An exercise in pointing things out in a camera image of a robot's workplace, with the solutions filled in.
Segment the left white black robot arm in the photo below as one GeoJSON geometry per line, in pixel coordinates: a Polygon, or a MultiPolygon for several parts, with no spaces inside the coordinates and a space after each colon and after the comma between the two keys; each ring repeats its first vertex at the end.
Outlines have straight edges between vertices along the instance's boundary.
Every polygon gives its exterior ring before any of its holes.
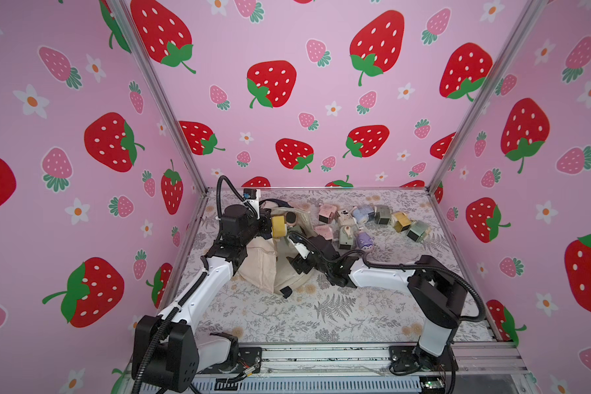
{"type": "Polygon", "coordinates": [[[218,237],[201,257],[203,267],[193,282],[158,315],[139,321],[131,366],[133,393],[140,392],[145,383],[159,387],[161,393],[182,393],[194,387],[198,372],[214,366],[237,368],[239,345],[233,335],[213,333],[197,339],[195,330],[248,256],[247,246],[257,236],[272,237],[270,218],[253,218],[249,224],[222,220],[218,237]]]}

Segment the light blue pencil sharpener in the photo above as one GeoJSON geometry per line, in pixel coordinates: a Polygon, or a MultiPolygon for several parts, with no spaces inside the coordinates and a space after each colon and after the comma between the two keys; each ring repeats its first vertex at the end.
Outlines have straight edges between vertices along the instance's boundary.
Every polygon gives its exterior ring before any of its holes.
{"type": "Polygon", "coordinates": [[[372,205],[361,205],[355,207],[351,214],[358,224],[365,224],[374,219],[376,211],[372,205]]]}

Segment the mint green pencil sharpener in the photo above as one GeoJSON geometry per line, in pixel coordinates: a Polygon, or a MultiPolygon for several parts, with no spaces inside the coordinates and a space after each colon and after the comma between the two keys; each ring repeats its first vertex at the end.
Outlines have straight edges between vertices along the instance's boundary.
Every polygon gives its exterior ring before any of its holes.
{"type": "Polygon", "coordinates": [[[407,230],[407,236],[414,242],[422,242],[430,233],[430,226],[423,221],[413,221],[407,230]]]}

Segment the cream white pencil sharpener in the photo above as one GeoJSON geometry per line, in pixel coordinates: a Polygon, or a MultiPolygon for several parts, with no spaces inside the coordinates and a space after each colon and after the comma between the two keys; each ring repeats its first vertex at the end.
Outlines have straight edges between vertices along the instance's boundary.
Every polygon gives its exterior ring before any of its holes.
{"type": "Polygon", "coordinates": [[[353,227],[357,224],[356,219],[347,209],[342,209],[338,211],[337,222],[338,226],[340,227],[353,227]]]}

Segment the pink pencil sharpener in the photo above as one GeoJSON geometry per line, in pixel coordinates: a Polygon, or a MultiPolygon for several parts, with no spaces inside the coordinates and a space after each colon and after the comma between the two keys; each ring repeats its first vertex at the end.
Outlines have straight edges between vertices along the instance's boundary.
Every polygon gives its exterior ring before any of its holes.
{"type": "Polygon", "coordinates": [[[316,226],[314,230],[327,241],[333,241],[335,239],[333,228],[328,224],[316,226]]]}
{"type": "Polygon", "coordinates": [[[318,221],[321,223],[330,224],[337,216],[337,212],[338,207],[336,205],[322,204],[320,205],[318,211],[318,221]]]}

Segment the purple pencil sharpener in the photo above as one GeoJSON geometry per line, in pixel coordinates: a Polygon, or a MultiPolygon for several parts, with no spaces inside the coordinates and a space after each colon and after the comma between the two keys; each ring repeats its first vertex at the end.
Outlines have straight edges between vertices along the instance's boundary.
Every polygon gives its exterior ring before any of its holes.
{"type": "Polygon", "coordinates": [[[373,239],[365,231],[360,231],[357,234],[357,236],[356,236],[356,244],[357,244],[357,247],[361,251],[366,251],[366,252],[371,251],[373,249],[373,247],[374,247],[373,239]]]}

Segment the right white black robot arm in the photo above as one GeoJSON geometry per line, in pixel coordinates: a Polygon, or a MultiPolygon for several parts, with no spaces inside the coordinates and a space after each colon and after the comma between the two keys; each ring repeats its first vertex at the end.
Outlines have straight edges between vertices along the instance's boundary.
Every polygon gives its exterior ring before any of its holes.
{"type": "Polygon", "coordinates": [[[389,371],[395,376],[436,370],[443,356],[455,369],[451,346],[459,326],[486,319],[479,292],[431,255],[423,254],[412,264],[383,264],[368,261],[368,254],[361,250],[339,254],[322,236],[291,233],[287,239],[298,252],[289,261],[299,274],[316,269],[336,287],[382,288],[414,298],[425,324],[414,349],[392,357],[389,371]]]}

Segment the grey green pencil sharpener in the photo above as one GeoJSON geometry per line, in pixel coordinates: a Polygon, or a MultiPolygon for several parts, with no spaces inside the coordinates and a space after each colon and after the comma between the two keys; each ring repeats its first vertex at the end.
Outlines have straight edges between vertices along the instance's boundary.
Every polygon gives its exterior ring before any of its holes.
{"type": "Polygon", "coordinates": [[[375,205],[374,221],[377,225],[387,226],[392,221],[392,211],[387,205],[375,205]]]}

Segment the cream canvas tote bag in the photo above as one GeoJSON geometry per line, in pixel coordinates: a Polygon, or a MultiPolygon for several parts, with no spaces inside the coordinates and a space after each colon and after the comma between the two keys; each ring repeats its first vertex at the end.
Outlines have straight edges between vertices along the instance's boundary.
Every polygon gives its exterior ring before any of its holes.
{"type": "MultiPolygon", "coordinates": [[[[308,210],[278,199],[266,200],[262,206],[270,210],[273,218],[284,218],[286,234],[297,232],[306,237],[318,235],[308,210]]],[[[287,237],[264,239],[258,236],[248,244],[247,257],[238,273],[260,290],[287,298],[313,276],[312,270],[298,272],[292,267],[290,260],[298,256],[298,251],[287,237]]]]}

